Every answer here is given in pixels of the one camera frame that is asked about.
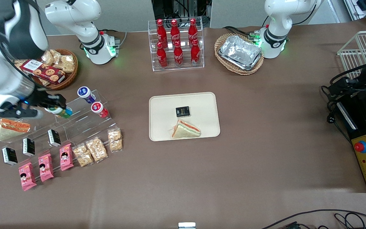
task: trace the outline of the red glass bottle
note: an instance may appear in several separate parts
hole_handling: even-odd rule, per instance
[[[176,19],[172,19],[172,29],[170,30],[170,36],[172,38],[173,46],[176,44],[176,41],[179,41],[179,44],[180,44],[180,31],[177,28],[177,20]]]
[[[162,48],[167,48],[167,36],[166,36],[166,30],[163,27],[162,19],[158,19],[156,22],[158,28],[157,28],[157,34],[158,34],[158,40],[162,44]]]
[[[199,48],[199,40],[193,40],[193,46],[191,50],[192,54],[192,65],[194,67],[199,66],[200,64],[200,48]]]
[[[180,48],[180,40],[174,42],[174,62],[177,68],[183,66],[183,50]]]
[[[196,27],[196,19],[190,19],[190,27],[189,27],[189,46],[191,47],[193,41],[197,40],[197,27]]]
[[[165,69],[165,68],[167,68],[166,52],[163,49],[161,42],[157,43],[157,47],[158,47],[158,50],[157,50],[156,54],[158,56],[158,61],[159,61],[160,68]]]

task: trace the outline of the brown tablecloth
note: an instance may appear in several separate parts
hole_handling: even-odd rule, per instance
[[[0,152],[0,228],[159,229],[188,221],[199,229],[261,228],[319,208],[366,213],[354,152],[326,123],[319,92],[342,71],[336,51],[361,30],[366,19],[294,26],[279,57],[250,76],[215,58],[224,29],[205,29],[204,69],[156,73],[146,32],[129,33],[119,58],[102,66],[86,58],[75,36],[49,37],[51,48],[74,51],[80,61],[77,80],[61,93],[73,100],[81,85],[98,89],[125,133],[125,148],[26,192]],[[151,142],[150,97],[208,91],[217,99],[218,137]],[[336,225],[331,213],[292,220]]]

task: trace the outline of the sandwich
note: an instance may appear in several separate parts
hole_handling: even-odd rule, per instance
[[[200,136],[200,134],[201,132],[197,127],[179,119],[176,126],[174,126],[172,138],[195,138]]]

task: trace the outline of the white wire rack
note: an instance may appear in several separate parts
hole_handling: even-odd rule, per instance
[[[357,66],[366,64],[366,31],[357,32],[338,52],[344,70],[350,70]],[[350,79],[359,76],[361,70],[348,74]]]

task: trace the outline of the robotic arm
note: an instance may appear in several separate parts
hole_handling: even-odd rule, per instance
[[[37,59],[48,48],[36,2],[16,0],[13,8],[13,18],[0,20],[0,116],[40,118],[42,113],[30,106],[65,108],[65,98],[46,93],[12,63],[12,59]]]
[[[99,33],[92,22],[101,15],[96,0],[58,0],[45,6],[45,14],[52,24],[74,32],[93,63],[105,64],[116,56],[115,38]]]
[[[265,11],[271,22],[268,28],[260,29],[263,56],[269,59],[279,56],[292,28],[291,15],[310,12],[320,4],[321,0],[266,0]]]

